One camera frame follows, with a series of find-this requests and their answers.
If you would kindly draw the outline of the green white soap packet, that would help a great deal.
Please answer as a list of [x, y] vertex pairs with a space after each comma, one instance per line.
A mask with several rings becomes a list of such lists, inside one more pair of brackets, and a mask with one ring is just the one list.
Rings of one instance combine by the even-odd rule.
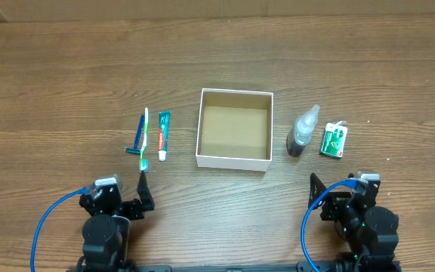
[[324, 156], [341, 159], [344, 155], [344, 146], [347, 139], [348, 127], [346, 121], [329, 122], [325, 125], [320, 147]]

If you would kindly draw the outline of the clear bottle dark liquid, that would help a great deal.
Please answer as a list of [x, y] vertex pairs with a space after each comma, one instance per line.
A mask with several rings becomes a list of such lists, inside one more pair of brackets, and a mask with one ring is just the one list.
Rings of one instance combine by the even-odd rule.
[[320, 106], [315, 104], [309, 111], [300, 115], [287, 135], [286, 149], [290, 156], [298, 157], [310, 143], [318, 122]]

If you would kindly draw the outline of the green white toothbrush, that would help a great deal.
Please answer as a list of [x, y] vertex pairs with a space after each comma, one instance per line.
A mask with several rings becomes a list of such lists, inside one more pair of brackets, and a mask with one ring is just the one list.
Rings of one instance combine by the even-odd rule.
[[143, 124], [143, 143], [140, 149], [140, 162], [139, 169], [141, 172], [148, 171], [148, 160], [143, 157], [144, 151], [147, 148], [147, 134], [148, 134], [148, 125], [149, 125], [149, 108], [146, 107], [144, 110], [144, 124]]

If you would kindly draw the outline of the blue disposable razor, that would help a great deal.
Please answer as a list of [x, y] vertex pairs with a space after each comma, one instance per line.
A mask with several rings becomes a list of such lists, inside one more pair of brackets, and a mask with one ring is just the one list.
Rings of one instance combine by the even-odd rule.
[[133, 147], [126, 147], [125, 148], [125, 152], [126, 153], [130, 153], [130, 154], [135, 154], [135, 155], [140, 155], [140, 148], [139, 148], [139, 143], [140, 143], [140, 137], [142, 134], [142, 129], [144, 126], [144, 122], [145, 122], [145, 115], [141, 115], [140, 116], [140, 121], [137, 127], [137, 132], [135, 135], [135, 139], [134, 139], [134, 146]]

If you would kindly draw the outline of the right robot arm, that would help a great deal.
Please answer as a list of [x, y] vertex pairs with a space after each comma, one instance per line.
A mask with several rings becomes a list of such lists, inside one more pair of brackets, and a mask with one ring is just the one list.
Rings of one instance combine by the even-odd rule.
[[[350, 173], [329, 187], [310, 175], [308, 210], [301, 224], [301, 248], [307, 263], [304, 271], [400, 271], [394, 259], [399, 242], [399, 217], [376, 205], [381, 185], [377, 172]], [[305, 230], [312, 211], [321, 208], [323, 221], [332, 221], [335, 232], [350, 247], [333, 261], [313, 261], [307, 251]]]

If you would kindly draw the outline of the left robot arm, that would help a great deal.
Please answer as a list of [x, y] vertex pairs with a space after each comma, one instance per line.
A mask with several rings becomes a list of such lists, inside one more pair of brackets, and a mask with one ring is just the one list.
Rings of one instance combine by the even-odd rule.
[[155, 203], [147, 184], [146, 172], [137, 183], [138, 198], [124, 201], [118, 175], [98, 178], [79, 199], [90, 218], [82, 228], [83, 256], [78, 271], [137, 271], [136, 262], [127, 258], [132, 221], [145, 218]]

